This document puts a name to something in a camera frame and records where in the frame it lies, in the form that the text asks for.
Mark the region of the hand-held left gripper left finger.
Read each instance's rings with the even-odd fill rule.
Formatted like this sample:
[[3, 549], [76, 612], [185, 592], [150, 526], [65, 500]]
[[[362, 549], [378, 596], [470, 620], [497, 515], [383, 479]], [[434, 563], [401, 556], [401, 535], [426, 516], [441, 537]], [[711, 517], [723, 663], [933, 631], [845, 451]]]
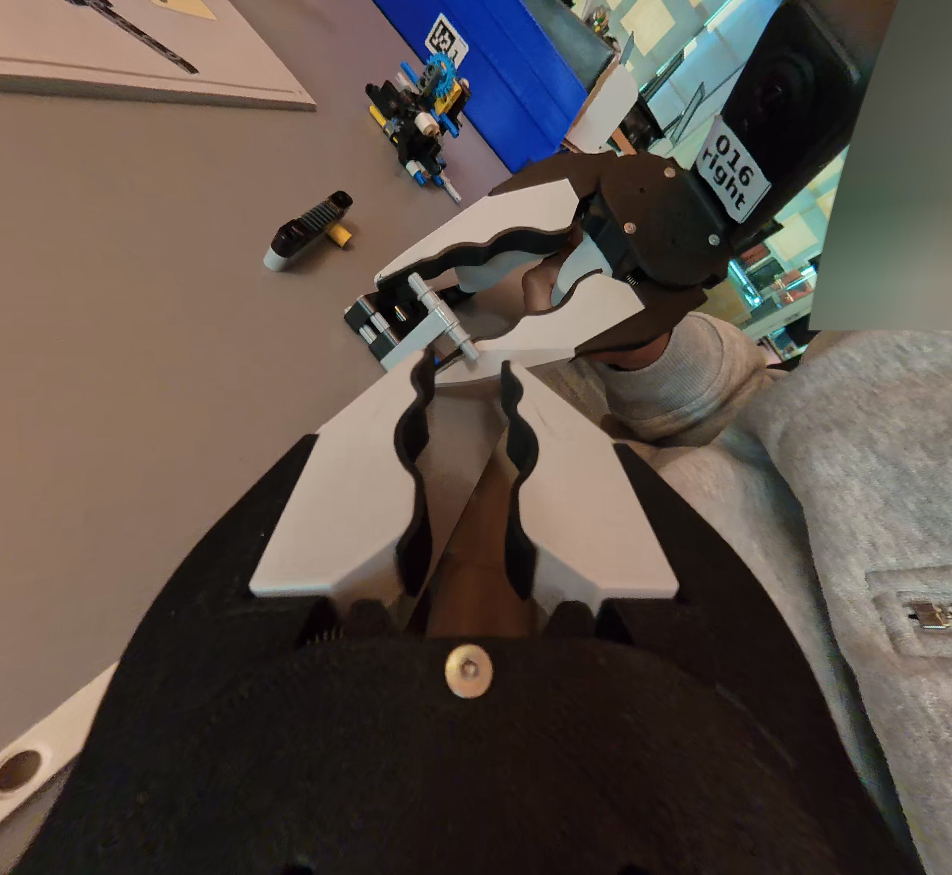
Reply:
[[418, 466], [435, 394], [431, 348], [415, 350], [320, 427], [248, 587], [257, 598], [417, 598], [433, 534]]

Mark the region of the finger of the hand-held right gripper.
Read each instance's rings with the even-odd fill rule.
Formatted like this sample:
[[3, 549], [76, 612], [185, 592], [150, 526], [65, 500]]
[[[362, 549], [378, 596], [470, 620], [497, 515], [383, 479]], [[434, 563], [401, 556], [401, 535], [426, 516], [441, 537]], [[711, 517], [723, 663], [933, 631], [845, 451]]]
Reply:
[[447, 272], [464, 294], [489, 289], [516, 267], [557, 252], [588, 199], [566, 179], [485, 196], [384, 266], [374, 290], [398, 293], [412, 274], [429, 282]]
[[573, 358], [579, 348], [644, 310], [631, 286], [601, 273], [580, 279], [552, 310], [525, 316], [507, 333], [475, 342], [476, 361], [458, 358], [437, 370], [437, 388], [459, 388], [499, 378], [504, 362], [544, 368]]

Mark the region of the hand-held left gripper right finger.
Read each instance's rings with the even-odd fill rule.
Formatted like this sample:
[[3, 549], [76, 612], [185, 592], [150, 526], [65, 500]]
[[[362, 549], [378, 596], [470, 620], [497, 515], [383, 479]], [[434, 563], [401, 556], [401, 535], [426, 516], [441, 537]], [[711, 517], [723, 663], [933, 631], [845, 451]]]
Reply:
[[506, 519], [509, 583], [545, 614], [577, 603], [675, 597], [679, 583], [616, 443], [517, 363], [500, 377], [506, 456], [516, 471]]

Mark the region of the grey and black lego assembly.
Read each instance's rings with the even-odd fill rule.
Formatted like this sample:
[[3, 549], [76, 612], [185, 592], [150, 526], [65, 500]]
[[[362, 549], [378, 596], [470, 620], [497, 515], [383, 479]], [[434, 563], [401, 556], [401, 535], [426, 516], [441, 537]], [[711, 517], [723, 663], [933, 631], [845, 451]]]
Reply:
[[451, 345], [450, 357], [461, 356], [473, 364], [480, 353], [454, 311], [472, 296], [458, 285], [434, 289], [418, 273], [411, 273], [394, 286], [359, 297], [345, 311], [344, 320], [387, 371], [442, 338]]

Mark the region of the person's right forearm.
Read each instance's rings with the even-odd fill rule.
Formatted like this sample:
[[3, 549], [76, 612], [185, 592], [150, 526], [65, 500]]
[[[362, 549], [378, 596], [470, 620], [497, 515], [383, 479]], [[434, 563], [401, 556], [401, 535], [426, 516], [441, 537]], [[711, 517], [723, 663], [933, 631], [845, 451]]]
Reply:
[[759, 391], [782, 378], [737, 327], [690, 313], [650, 364], [629, 369], [591, 364], [608, 409], [635, 440], [703, 446], [714, 440]]

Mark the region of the partly built lego model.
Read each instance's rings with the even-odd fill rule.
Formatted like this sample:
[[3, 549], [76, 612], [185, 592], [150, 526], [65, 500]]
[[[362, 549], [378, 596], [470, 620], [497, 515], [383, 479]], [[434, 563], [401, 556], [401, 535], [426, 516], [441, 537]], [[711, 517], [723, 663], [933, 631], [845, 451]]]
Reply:
[[455, 62], [444, 52], [430, 54], [419, 72], [403, 62], [393, 80], [367, 83], [364, 93], [371, 117], [411, 179], [422, 188], [445, 191], [461, 204], [443, 154], [446, 136], [459, 136], [461, 114], [470, 100], [470, 84], [459, 76]]

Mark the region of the black toothed lego beam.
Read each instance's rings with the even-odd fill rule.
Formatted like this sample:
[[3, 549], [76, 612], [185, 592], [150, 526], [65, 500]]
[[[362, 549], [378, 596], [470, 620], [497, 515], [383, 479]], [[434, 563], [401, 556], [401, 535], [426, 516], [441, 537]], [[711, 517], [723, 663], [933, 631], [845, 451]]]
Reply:
[[351, 241], [351, 232], [343, 225], [343, 219], [351, 211], [352, 203], [349, 193], [335, 191], [283, 224], [264, 256], [264, 267], [272, 272], [283, 272], [318, 241], [328, 241], [345, 249]]

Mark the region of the lego instruction booklet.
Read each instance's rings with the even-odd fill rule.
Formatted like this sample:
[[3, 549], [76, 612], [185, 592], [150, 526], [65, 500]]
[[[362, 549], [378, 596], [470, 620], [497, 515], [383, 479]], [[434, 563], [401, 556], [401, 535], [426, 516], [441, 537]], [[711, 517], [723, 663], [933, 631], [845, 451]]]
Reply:
[[229, 0], [1, 0], [4, 93], [314, 112]]

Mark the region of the person's right hand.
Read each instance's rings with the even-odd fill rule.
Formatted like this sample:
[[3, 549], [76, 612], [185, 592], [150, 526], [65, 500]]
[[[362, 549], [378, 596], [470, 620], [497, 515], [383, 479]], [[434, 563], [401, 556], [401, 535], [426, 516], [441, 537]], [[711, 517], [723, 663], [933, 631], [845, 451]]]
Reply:
[[561, 257], [549, 257], [528, 269], [522, 276], [521, 289], [527, 315], [552, 309], [553, 291], [565, 262]]

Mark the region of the cardboard box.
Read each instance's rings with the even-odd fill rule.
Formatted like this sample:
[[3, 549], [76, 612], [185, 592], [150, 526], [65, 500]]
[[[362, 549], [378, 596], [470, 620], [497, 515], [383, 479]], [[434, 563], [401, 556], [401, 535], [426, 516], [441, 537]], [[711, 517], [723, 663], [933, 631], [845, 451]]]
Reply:
[[634, 154], [631, 145], [618, 147], [614, 141], [621, 123], [636, 107], [641, 94], [634, 76], [616, 57], [608, 64], [575, 121], [566, 132], [563, 145], [576, 153], [595, 154], [609, 150]]

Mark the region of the blue box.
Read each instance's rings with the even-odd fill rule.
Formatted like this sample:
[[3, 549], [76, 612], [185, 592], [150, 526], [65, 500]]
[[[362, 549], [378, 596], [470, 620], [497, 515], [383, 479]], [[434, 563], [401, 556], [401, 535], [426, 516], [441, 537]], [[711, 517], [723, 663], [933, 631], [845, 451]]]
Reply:
[[562, 148], [617, 59], [561, 0], [373, 1], [421, 60], [457, 61], [466, 117], [511, 173]]

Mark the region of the person's grey hoodie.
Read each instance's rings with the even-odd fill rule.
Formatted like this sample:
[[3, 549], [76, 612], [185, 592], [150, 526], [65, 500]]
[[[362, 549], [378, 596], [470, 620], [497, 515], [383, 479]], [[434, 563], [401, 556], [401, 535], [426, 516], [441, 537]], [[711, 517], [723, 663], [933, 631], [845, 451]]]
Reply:
[[[599, 422], [594, 362], [552, 383]], [[632, 436], [778, 607], [926, 873], [951, 871], [950, 628], [925, 632], [907, 604], [950, 603], [950, 373], [948, 332], [827, 331], [708, 444]]]

